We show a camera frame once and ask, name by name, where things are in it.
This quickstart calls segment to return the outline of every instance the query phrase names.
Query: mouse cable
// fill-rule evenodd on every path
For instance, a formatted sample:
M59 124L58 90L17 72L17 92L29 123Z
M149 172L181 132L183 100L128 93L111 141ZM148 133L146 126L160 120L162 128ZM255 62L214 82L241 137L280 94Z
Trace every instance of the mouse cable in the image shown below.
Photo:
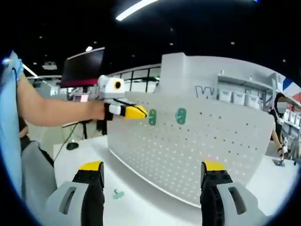
M71 133L69 134L69 136L67 137L67 139L64 141L64 143L63 143L62 146L60 147L60 150L58 151L56 157L53 159L53 162L55 162L55 160L56 160L56 158L58 157L58 155L60 154L60 152L61 152L63 146L64 146L64 145L67 143L67 141L70 139L72 133L74 132L74 130L75 130L75 128L76 128L76 126L77 126L78 124L79 124L79 122L76 123L75 126L73 127L73 129L71 130Z

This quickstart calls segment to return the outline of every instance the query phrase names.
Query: white table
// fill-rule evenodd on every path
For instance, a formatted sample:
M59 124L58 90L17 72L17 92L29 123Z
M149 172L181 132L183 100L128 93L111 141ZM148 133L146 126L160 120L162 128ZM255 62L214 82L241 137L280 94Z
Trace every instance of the white table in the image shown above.
M57 156L61 145L54 145ZM257 197L259 208L266 215L276 213L290 192L298 166L286 161L285 168L277 167L272 157L264 156L247 188ZM72 181L78 168L91 161L104 162L105 209L104 225L199 226L201 211L161 192L123 165L108 149L107 137L79 141L79 148L62 148L55 161L55 178L60 186ZM125 193L114 200L114 190Z

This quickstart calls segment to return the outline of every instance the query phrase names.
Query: computer mouse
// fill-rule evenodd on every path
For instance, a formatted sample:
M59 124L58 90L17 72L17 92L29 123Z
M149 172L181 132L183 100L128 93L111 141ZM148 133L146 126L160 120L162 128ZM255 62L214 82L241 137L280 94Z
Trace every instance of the computer mouse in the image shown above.
M79 144L78 143L75 143L75 142L71 142L69 144L67 144L67 150L71 151L71 150L74 150L76 148L79 147Z

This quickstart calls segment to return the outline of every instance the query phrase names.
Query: white pegboard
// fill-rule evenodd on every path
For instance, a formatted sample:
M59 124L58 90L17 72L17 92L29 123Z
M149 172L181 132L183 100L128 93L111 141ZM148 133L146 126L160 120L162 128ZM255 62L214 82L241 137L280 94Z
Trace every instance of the white pegboard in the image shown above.
M145 120L108 122L110 150L136 174L164 192L199 206L204 160L221 161L246 185L264 156L274 125L269 114L209 99L127 92L126 98L157 111ZM186 122L177 111L186 109Z

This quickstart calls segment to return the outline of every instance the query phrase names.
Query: monitor screen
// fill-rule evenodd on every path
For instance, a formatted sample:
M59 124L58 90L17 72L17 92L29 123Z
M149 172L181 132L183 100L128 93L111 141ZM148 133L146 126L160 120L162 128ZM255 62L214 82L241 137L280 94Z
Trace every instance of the monitor screen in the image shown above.
M89 98L88 93L83 93L83 94L75 94L73 101L75 102L87 102Z
M104 48L84 52L66 59L61 88L86 87L97 83Z

